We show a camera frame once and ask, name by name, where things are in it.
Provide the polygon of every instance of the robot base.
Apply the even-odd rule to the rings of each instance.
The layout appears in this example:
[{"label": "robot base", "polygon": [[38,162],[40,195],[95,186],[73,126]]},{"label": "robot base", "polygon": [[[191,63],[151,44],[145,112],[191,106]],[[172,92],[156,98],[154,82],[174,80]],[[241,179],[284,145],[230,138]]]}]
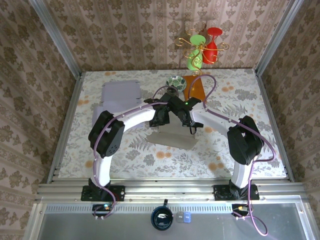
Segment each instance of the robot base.
[{"label": "robot base", "polygon": [[[248,200],[248,185],[244,188],[238,188],[229,180],[228,185],[214,185],[213,194],[215,201]],[[258,187],[255,184],[251,184],[250,198],[251,200],[260,200]]]},{"label": "robot base", "polygon": [[[105,188],[109,189],[115,196],[117,202],[123,202],[126,195],[126,187],[120,185],[108,185]],[[85,202],[112,202],[113,198],[109,193],[100,187],[96,186],[91,178],[89,178],[89,185],[83,186],[81,193],[81,201]]]}]

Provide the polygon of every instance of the wooden board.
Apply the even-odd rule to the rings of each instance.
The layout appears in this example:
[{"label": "wooden board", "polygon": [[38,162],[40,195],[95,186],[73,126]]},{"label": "wooden board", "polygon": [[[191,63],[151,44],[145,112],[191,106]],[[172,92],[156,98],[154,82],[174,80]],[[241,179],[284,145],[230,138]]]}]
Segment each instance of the wooden board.
[{"label": "wooden board", "polygon": [[[183,78],[186,81],[186,88],[183,91],[185,100],[188,99],[188,91],[191,83],[193,80],[195,80],[197,76],[183,76]],[[202,85],[201,78],[199,78],[193,85],[191,92],[190,92],[190,98],[194,97],[197,99],[200,99],[202,102],[205,100],[206,94],[204,90],[204,86]]]}]

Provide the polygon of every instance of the floral tablecloth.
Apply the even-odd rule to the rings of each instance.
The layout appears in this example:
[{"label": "floral tablecloth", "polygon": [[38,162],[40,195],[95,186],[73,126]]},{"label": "floral tablecloth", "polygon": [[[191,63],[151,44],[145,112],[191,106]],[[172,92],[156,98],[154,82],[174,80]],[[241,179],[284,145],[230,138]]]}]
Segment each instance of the floral tablecloth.
[{"label": "floral tablecloth", "polygon": [[[257,163],[254,178],[285,178],[285,168],[279,155],[260,88],[252,69],[211,69],[217,88],[207,106],[235,118],[251,116],[261,134],[271,142],[277,153],[275,161]],[[102,85],[106,82],[139,80],[143,99],[151,98],[156,89],[171,76],[191,75],[189,70],[94,71],[86,72],[75,111],[60,178],[89,178],[92,175],[93,150],[88,134],[92,128],[93,109],[101,101]],[[213,86],[209,77],[202,78],[206,93]],[[123,135],[120,149],[112,158],[111,178],[198,177],[230,178],[234,160],[228,140],[211,127],[198,129],[197,144],[191,150],[153,144],[146,141],[157,128],[129,129]],[[264,147],[259,158],[269,158],[271,151]]]}]

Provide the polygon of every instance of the wall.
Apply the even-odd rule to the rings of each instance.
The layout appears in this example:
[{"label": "wall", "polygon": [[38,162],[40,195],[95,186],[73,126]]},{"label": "wall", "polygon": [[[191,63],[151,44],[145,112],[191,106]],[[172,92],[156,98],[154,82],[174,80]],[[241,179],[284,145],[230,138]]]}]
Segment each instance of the wall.
[{"label": "wall", "polygon": [[0,1],[0,239],[22,239],[75,79],[24,0]]},{"label": "wall", "polygon": [[295,179],[320,226],[320,1],[305,0],[262,74]]},{"label": "wall", "polygon": [[185,68],[174,40],[205,23],[230,44],[215,68],[254,68],[289,0],[44,2],[81,70],[106,71]]}]

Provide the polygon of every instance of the small bowl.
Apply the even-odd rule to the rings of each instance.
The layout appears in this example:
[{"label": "small bowl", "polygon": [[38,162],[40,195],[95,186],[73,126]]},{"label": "small bowl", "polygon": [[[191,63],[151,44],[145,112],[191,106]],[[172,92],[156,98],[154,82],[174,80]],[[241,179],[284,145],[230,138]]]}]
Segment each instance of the small bowl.
[{"label": "small bowl", "polygon": [[182,76],[171,76],[165,82],[167,86],[174,86],[178,89],[179,93],[182,93],[183,90],[187,87],[187,81]]}]

